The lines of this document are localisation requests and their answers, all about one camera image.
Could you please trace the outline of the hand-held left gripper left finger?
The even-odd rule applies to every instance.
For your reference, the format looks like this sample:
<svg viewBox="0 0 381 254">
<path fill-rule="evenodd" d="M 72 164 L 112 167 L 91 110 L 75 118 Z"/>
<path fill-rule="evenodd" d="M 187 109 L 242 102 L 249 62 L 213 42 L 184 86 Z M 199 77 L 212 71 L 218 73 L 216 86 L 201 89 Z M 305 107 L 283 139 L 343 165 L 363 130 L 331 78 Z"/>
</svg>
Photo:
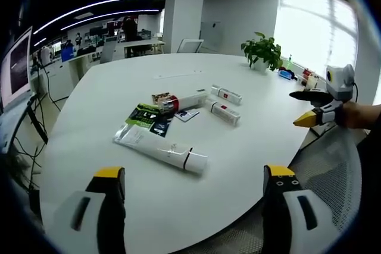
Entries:
<svg viewBox="0 0 381 254">
<path fill-rule="evenodd" d="M 55 211 L 46 234 L 60 253 L 124 253 L 125 171 L 106 167 Z"/>
</svg>

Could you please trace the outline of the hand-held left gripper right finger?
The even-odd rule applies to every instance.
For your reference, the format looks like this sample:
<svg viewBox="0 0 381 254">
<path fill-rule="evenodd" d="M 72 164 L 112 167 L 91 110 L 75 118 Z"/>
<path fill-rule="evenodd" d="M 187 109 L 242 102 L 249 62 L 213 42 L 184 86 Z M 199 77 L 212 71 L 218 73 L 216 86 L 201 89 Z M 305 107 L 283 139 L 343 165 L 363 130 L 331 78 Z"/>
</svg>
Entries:
<svg viewBox="0 0 381 254">
<path fill-rule="evenodd" d="M 295 173 L 265 165 L 262 253 L 327 253 L 339 238 L 329 206 Z"/>
</svg>

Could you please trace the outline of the person's right hand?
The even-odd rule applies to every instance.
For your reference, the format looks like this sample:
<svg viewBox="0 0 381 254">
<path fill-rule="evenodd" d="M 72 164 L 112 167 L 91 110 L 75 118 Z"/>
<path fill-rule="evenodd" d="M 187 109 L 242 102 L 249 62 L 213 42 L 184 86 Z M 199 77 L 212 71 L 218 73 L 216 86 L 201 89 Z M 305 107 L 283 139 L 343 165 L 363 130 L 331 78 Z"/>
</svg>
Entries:
<svg viewBox="0 0 381 254">
<path fill-rule="evenodd" d="M 380 117 L 380 105 L 360 105 L 349 101 L 337 113 L 336 123 L 353 129 L 371 130 Z"/>
</svg>

